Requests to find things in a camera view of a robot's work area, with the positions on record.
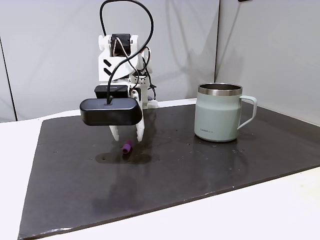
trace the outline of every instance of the white wall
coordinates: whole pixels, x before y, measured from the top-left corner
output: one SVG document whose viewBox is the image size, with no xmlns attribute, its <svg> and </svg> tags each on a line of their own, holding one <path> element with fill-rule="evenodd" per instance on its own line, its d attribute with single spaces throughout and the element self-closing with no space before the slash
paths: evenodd
<svg viewBox="0 0 320 240">
<path fill-rule="evenodd" d="M 103 0 L 2 0 L 0 34 L 19 120 L 78 109 L 98 82 Z M 219 0 L 141 0 L 154 18 L 157 100 L 193 98 L 215 74 Z M 105 6 L 108 34 L 149 34 L 133 3 Z"/>
<path fill-rule="evenodd" d="M 15 121 L 2 48 L 0 46 L 0 123 Z"/>
<path fill-rule="evenodd" d="M 320 1 L 220 4 L 216 81 L 240 84 L 260 106 L 320 125 Z"/>
</svg>

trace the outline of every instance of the stainless steel rim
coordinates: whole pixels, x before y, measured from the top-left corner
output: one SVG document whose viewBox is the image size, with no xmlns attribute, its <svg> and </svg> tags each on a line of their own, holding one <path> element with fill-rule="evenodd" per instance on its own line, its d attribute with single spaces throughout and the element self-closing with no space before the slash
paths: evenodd
<svg viewBox="0 0 320 240">
<path fill-rule="evenodd" d="M 229 83 L 203 83 L 198 87 L 198 93 L 211 96 L 237 96 L 242 94 L 242 86 Z"/>
</svg>

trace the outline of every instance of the wire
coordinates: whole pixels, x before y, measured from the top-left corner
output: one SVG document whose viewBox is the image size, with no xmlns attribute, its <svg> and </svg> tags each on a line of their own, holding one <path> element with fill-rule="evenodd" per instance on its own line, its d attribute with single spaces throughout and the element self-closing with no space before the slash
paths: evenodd
<svg viewBox="0 0 320 240">
<path fill-rule="evenodd" d="M 146 61 L 146 64 L 144 65 L 144 67 L 142 69 L 139 69 L 140 72 L 143 72 L 144 70 L 146 70 L 146 68 L 147 68 L 147 66 L 148 66 L 148 64 L 150 62 L 150 59 L 151 59 L 151 49 L 150 49 L 150 47 L 145 46 L 145 49 L 148 49 L 149 56 L 148 56 L 148 60 Z"/>
<path fill-rule="evenodd" d="M 123 54 L 124 54 L 125 57 L 128 59 L 128 58 L 129 58 L 129 57 L 128 57 L 128 54 L 126 53 L 126 50 L 125 50 L 125 48 L 124 48 L 124 46 L 123 46 L 120 38 L 118 38 L 118 37 L 116 37 L 115 40 L 114 40 L 113 49 L 112 49 L 112 56 L 113 56 L 113 57 L 115 56 L 115 49 L 116 49 L 116 44 L 117 44 L 117 42 L 119 42 Z M 136 74 L 137 74 L 137 78 L 138 78 L 135 86 L 134 86 L 132 89 L 130 89 L 129 92 L 131 92 L 131 91 L 132 91 L 133 89 L 135 89 L 135 87 L 138 85 L 139 80 L 140 80 L 140 76 L 139 76 L 138 70 L 131 64 L 130 60 L 129 60 L 128 62 L 129 62 L 129 64 L 130 64 L 130 66 L 135 70 L 135 72 L 136 72 Z"/>
<path fill-rule="evenodd" d="M 148 69 L 146 68 L 146 66 L 148 65 L 148 62 L 146 62 L 146 60 L 145 60 L 144 58 L 142 58 L 142 60 L 143 60 L 143 64 L 144 64 L 144 67 L 145 67 L 145 72 L 146 72 L 146 74 L 147 74 L 147 76 L 148 76 L 148 78 L 149 78 L 150 86 L 149 86 L 148 90 L 152 89 L 152 91 L 153 91 L 153 100 L 156 100 L 157 94 L 156 94 L 155 88 L 156 88 L 157 86 L 153 85 L 152 82 L 151 82 L 151 76 L 150 76 L 150 74 L 149 74 Z"/>
<path fill-rule="evenodd" d="M 148 14 L 149 18 L 150 18 L 150 24 L 151 24 L 151 27 L 150 27 L 150 34 L 149 34 L 149 37 L 147 38 L 147 40 L 145 41 L 145 43 L 142 45 L 142 47 L 137 51 L 135 52 L 134 54 L 132 54 L 130 57 L 126 58 L 125 60 L 121 61 L 115 68 L 114 70 L 112 71 L 111 75 L 110 75 L 110 78 L 109 78 L 109 81 L 108 81 L 108 86 L 107 86 L 107 92 L 106 92 L 106 100 L 107 100 L 107 104 L 110 104 L 110 86 L 111 86 L 111 81 L 112 81 L 112 78 L 114 77 L 116 71 L 118 70 L 118 68 L 130 61 L 131 59 L 133 59 L 135 56 L 137 56 L 143 49 L 145 49 L 145 47 L 148 45 L 148 43 L 150 42 L 151 40 L 151 37 L 154 33 L 154 19 L 150 13 L 150 11 L 146 8 L 146 6 L 144 6 L 141 2 L 138 2 L 136 0 L 107 0 L 107 1 L 104 1 L 100 7 L 100 22 L 101 22 L 101 26 L 102 26 L 102 31 L 103 31 L 103 34 L 104 36 L 106 36 L 106 29 L 105 29 L 105 25 L 104 25 L 104 20 L 103 20 L 103 8 L 106 4 L 109 4 L 109 3 L 114 3 L 114 2 L 131 2 L 131 3 L 134 3 L 134 4 L 137 4 L 139 5 L 140 7 L 142 7 L 145 12 Z"/>
</svg>

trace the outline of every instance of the mug logo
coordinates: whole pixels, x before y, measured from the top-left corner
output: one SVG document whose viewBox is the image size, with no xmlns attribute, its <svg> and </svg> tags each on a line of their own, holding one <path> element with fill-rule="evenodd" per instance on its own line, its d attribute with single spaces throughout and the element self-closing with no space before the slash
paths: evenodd
<svg viewBox="0 0 320 240">
<path fill-rule="evenodd" d="M 208 131 L 208 130 L 205 130 L 205 129 L 202 129 L 202 128 L 200 128 L 200 130 L 203 131 L 203 132 L 209 133 L 209 134 L 213 134 L 214 133 L 213 131 Z"/>
</svg>

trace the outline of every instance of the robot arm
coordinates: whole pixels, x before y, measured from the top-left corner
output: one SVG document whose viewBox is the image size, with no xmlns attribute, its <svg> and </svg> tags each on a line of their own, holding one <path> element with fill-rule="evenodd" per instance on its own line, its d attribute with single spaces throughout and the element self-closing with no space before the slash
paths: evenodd
<svg viewBox="0 0 320 240">
<path fill-rule="evenodd" d="M 106 37 L 99 36 L 99 47 L 103 52 L 99 56 L 99 81 L 106 82 L 109 80 L 109 74 L 114 70 L 114 66 L 123 61 L 123 55 L 128 58 L 128 54 L 138 50 L 138 36 L 133 35 L 128 40 L 130 42 L 130 49 L 124 48 L 122 41 L 117 34 L 113 36 L 107 35 Z M 120 45 L 121 51 L 116 51 L 117 44 Z M 150 88 L 150 72 L 152 73 L 151 67 L 151 50 L 146 47 L 142 53 L 134 57 L 130 62 L 126 62 L 117 70 L 117 74 L 113 76 L 111 82 L 111 90 L 117 89 L 117 86 L 127 86 L 127 96 L 135 99 L 139 103 L 140 109 L 156 108 L 158 102 L 155 99 L 148 99 L 148 89 Z M 139 142 L 143 139 L 145 130 L 144 117 L 136 124 L 137 128 L 137 139 Z M 118 127 L 111 125 L 110 130 L 116 141 L 119 140 Z"/>
<path fill-rule="evenodd" d="M 148 14 L 150 34 L 141 47 L 137 35 L 106 34 L 102 12 L 104 6 L 112 2 L 137 4 Z M 100 7 L 100 21 L 104 37 L 99 36 L 98 39 L 102 50 L 98 58 L 98 71 L 99 81 L 104 83 L 95 88 L 97 99 L 86 99 L 80 104 L 81 118 L 89 126 L 110 126 L 116 141 L 119 140 L 117 126 L 136 125 L 140 142 L 145 129 L 142 110 L 158 105 L 155 100 L 156 86 L 151 83 L 151 51 L 147 47 L 153 35 L 154 21 L 149 10 L 136 0 L 106 0 Z M 151 100 L 148 99 L 149 89 L 154 92 Z"/>
</svg>

